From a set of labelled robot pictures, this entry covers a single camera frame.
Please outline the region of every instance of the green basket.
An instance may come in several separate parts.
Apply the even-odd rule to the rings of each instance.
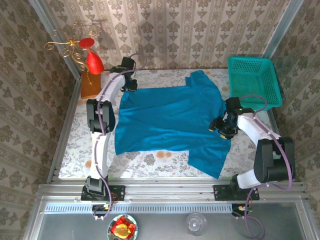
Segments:
[[[282,97],[274,65],[268,58],[231,56],[228,58],[231,97],[248,94],[265,98],[266,110],[282,105]],[[259,110],[265,106],[262,99],[247,97],[241,99],[244,108]]]

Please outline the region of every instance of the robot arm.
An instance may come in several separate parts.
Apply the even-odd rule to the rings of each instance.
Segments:
[[[285,161],[271,135],[283,148],[294,178],[296,172],[293,140],[274,133],[255,117],[251,108],[242,108],[238,97],[227,99],[225,104],[225,116],[213,120],[209,130],[218,130],[226,139],[232,139],[238,130],[242,130],[256,145],[253,169],[234,176],[236,188],[249,189],[262,183],[288,180]]]
[[[87,123],[92,137],[92,157],[89,176],[82,189],[81,200],[83,201],[109,199],[101,177],[108,180],[108,142],[116,125],[112,102],[119,91],[134,92],[137,90],[137,81],[131,79],[135,65],[132,58],[124,57],[121,65],[110,70],[108,81],[98,96],[86,102]]]

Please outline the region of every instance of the blue t-shirt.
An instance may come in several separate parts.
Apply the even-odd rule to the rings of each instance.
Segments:
[[[201,70],[186,86],[139,88],[123,94],[115,130],[115,152],[185,151],[188,164],[218,178],[231,142],[209,131],[226,109],[218,87]]]

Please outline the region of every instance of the patterned tablecloth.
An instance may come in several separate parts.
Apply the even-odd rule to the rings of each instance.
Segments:
[[[184,86],[185,77],[194,70],[142,70],[136,73],[138,88],[160,88]],[[218,86],[222,99],[230,97],[227,69],[205,69],[206,75]],[[113,103],[116,122],[122,97],[119,92]],[[87,125],[86,101],[81,98],[75,111],[70,135],[61,164],[59,178],[86,178],[91,166],[92,140]],[[266,112],[258,117],[270,127]],[[255,145],[242,131],[231,140],[231,149],[226,157],[221,177],[231,177],[253,167]],[[108,144],[107,164],[109,177],[113,178],[156,178],[156,177],[208,177],[207,174],[188,165],[188,151],[172,152],[167,150],[115,153],[115,132]]]

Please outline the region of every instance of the red ornament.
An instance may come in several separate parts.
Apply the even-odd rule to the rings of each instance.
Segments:
[[[94,75],[98,75],[105,70],[105,67],[101,61],[101,58],[90,49],[90,47],[92,47],[94,44],[95,44],[95,40],[91,37],[84,38],[79,42],[79,46],[81,48],[88,50],[88,56],[86,57],[86,64],[88,65],[90,73]]]

